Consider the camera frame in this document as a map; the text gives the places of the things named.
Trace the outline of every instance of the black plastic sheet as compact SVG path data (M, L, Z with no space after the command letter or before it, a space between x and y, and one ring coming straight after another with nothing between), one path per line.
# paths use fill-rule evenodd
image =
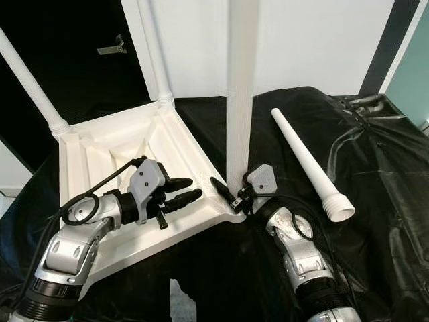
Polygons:
M224 97L176 99L223 176L225 103ZM271 118L275 107L356 207L350 220L326 218ZM317 212L344 269L339 282L346 291L344 275L351 279L363 321L429 321L429 139L384 96L359 101L302 87L255 97L249 169L261 163L274 167L279 193L299 196ZM0 292L23 280L38 234L58 205L57 176L52 156L0 220ZM74 318L169 321L171 278L196 301L199 321L300 320L280 253L254 220L222 223L105 278L90 288Z

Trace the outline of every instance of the black door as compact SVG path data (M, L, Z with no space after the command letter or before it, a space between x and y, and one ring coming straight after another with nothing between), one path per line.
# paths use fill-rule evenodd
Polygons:
M2 1L0 26L68 123L149 101L120 0ZM127 53L100 56L119 34ZM0 80L0 138L34 171L57 143L2 57Z

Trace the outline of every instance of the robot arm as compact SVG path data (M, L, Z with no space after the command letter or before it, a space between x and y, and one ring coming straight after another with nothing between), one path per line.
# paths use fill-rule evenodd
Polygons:
M299 215L293 218L288 209L269 201L267 196L277 190L271 166L263 164L245 175L237 198L219 181L211 180L235 211L251 215L259 210L265 218L265 230L273 236L282 253L284 268L308 322L360 321L356 310L337 292L336 281L311 240L313 231L309 222Z
M131 177L128 192L116 189L101 197L91 195L65 209L65 225L50 240L10 321L69 320L106 234L154 217L160 229L167 228L164 214L197 200L202 191L194 189L168 201L166 193L191 184L189 178L170 179L162 164L145 159Z

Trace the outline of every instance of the white cylindrical pole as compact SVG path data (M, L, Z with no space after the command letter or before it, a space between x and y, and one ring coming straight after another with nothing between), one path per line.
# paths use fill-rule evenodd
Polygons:
M329 180L326 173L320 167L319 163L313 158L305 144L289 122L282 115L279 109L272 109L275 122L288 141L292 151L301 163L302 168L310 179L313 187L316 189L320 199L322 199L323 209L328 214L331 221L344 221L355 213L355 208L348 198L338 192L332 181Z
M249 160L258 9L258 0L229 1L227 185L234 195Z
M0 53L7 64L22 84L25 91L33 100L40 113L48 122L53 136L60 136L70 131L69 124L58 114L49 98L43 92L39 83L35 80L24 61L19 57L15 48L0 28Z
M174 104L173 94L168 85L166 68L164 66L164 58L158 41L154 16L152 13L151 0L140 0L139 10L143 28L145 31L147 48L154 68L156 84L158 86L158 102L161 106Z

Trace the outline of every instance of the teal wall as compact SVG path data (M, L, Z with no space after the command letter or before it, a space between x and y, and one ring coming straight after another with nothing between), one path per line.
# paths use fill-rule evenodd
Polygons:
M429 119L429 5L386 95L418 127Z

